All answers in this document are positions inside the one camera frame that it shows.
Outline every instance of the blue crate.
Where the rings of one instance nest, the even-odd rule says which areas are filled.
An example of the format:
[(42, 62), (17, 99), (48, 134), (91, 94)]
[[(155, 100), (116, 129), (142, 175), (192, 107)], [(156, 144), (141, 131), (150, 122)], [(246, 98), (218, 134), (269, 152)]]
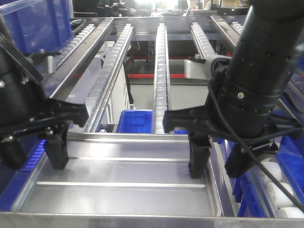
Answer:
[(45, 142), (46, 140), (39, 140), (36, 143), (28, 155), (27, 162), (20, 170), (16, 171), (5, 190), (0, 194), (0, 211), (11, 211), (14, 201), (44, 153)]
[(304, 177), (302, 174), (304, 158), (302, 153), (290, 137), (284, 136), (281, 141), (280, 150), (275, 157), (300, 202), (304, 204)]
[(59, 51), (72, 39), (67, 0), (19, 0), (0, 11), (23, 53)]
[(188, 131), (184, 129), (174, 129), (174, 134), (188, 134)]
[(152, 133), (152, 110), (122, 111), (116, 132)]

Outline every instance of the metal frame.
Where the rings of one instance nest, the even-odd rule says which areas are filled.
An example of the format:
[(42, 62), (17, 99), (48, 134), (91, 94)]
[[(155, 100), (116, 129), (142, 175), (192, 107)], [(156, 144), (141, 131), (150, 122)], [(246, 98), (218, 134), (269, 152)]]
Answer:
[[(77, 83), (77, 74), (84, 72), (88, 63), (93, 59), (103, 42), (108, 40), (117, 40), (121, 34), (122, 28), (126, 23), (132, 23), (135, 30), (133, 40), (154, 40), (156, 36), (156, 28), (159, 23), (165, 23), (168, 30), (168, 40), (191, 40), (190, 26), (193, 22), (199, 22), (201, 28), (206, 33), (209, 39), (218, 39), (218, 35), (214, 33), (214, 29), (210, 26), (209, 14), (196, 17), (170, 17), (170, 18), (118, 18), (118, 19), (91, 19), (90, 23), (95, 23), (97, 28), (85, 39), (77, 50), (57, 69), (57, 71), (48, 77), (43, 86), (50, 97), (64, 100), (74, 85)], [(228, 42), (228, 46), (233, 50), (238, 36), (236, 32), (221, 18), (218, 16), (211, 16), (211, 23), (220, 34), (223, 40)], [(111, 86), (109, 86), (108, 95), (110, 94)], [(99, 110), (102, 110), (103, 105), (99, 104)], [(90, 129), (94, 129), (96, 125), (92, 124)], [(176, 139), (187, 141), (187, 137), (179, 135), (166, 135), (168, 140), (175, 141)], [(83, 137), (84, 140), (93, 140), (99, 138), (101, 141), (111, 139), (111, 134), (69, 134), (69, 138)], [(145, 140), (145, 135), (140, 135), (135, 140), (131, 134), (115, 135), (114, 137), (121, 140), (134, 142), (136, 140)], [(153, 135), (152, 140), (163, 140), (163, 135)], [(220, 167), (216, 167), (214, 176), (218, 176), (222, 173)], [(225, 191), (225, 182), (218, 180), (216, 182), (219, 191)], [(28, 191), (30, 187), (25, 186), (24, 191)], [(126, 215), (92, 215), (92, 214), (31, 214), (31, 213), (16, 213), (16, 212), (0, 212), (0, 228), (7, 227), (23, 227), (23, 228), (53, 228), (53, 227), (65, 227), (65, 228), (90, 228), (90, 227), (133, 227), (133, 228), (156, 228), (156, 227), (268, 227), (268, 228), (290, 228), (292, 225), (294, 228), (303, 227), (303, 219), (269, 219), (269, 218), (220, 218), (220, 217), (174, 217), (174, 216), (126, 216)]]
[(130, 24), (126, 24), (122, 34), (117, 40), (117, 43), (105, 60), (100, 77), (102, 77), (102, 80), (107, 78), (107, 83), (105, 88), (102, 88), (100, 91), (101, 95), (99, 102), (97, 107), (94, 109), (94, 112), (91, 113), (91, 116), (89, 117), (89, 121), (87, 122), (88, 125), (85, 127), (86, 132), (96, 132), (99, 126), (99, 120), (103, 116), (105, 107), (111, 97), (112, 90), (117, 80), (119, 70), (123, 64), (123, 59), (129, 47), (132, 35), (133, 27)]
[(105, 18), (87, 36), (77, 49), (66, 59), (57, 70), (46, 78), (42, 85), (47, 96), (65, 100), (73, 87), (87, 68), (87, 63), (91, 62), (108, 35), (114, 30), (114, 19)]

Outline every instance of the metal tray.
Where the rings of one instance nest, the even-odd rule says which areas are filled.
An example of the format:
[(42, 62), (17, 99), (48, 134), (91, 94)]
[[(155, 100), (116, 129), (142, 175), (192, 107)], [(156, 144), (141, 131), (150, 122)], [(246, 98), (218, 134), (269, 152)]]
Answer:
[(213, 171), (192, 180), (187, 136), (73, 134), (70, 161), (55, 171), (44, 156), (14, 212), (221, 216)]

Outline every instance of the aluminum rail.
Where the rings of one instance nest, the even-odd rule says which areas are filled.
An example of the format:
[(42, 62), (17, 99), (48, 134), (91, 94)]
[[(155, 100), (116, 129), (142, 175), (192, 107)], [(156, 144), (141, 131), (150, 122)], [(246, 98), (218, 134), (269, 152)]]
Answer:
[(74, 52), (46, 78), (42, 85), (47, 96), (65, 101), (107, 37), (114, 30), (114, 19), (105, 18)]
[(236, 48), (239, 34), (221, 16), (211, 16), (211, 24), (219, 33), (227, 50), (233, 52)]
[(197, 22), (194, 22), (191, 25), (191, 34), (201, 58), (208, 59), (210, 55), (216, 55), (213, 47), (209, 43), (208, 38)]
[(96, 132), (99, 126), (99, 121), (102, 118), (111, 97), (132, 35), (133, 27), (131, 24), (126, 24), (111, 53), (106, 57), (101, 74), (85, 100), (89, 113), (89, 120), (85, 126), (85, 132), (87, 133)]
[(193, 41), (195, 43), (195, 46), (199, 52), (199, 55), (202, 59), (205, 60), (204, 66), (199, 66), (198, 70), (201, 69), (201, 72), (198, 73), (198, 75), (193, 76), (187, 76), (187, 78), (195, 78), (195, 79), (201, 79), (201, 80), (210, 80), (212, 78), (211, 74), (211, 66), (212, 62), (216, 58), (228, 58), (227, 56), (218, 55), (213, 47), (211, 46), (207, 36), (205, 35), (203, 29), (201, 26), (194, 22), (191, 25), (191, 34), (193, 36)]
[(153, 105), (153, 127), (152, 132), (164, 134), (162, 120), (163, 115), (169, 108), (169, 53), (167, 42), (167, 29), (161, 23), (157, 29), (155, 42), (155, 69), (154, 69), (154, 105)]

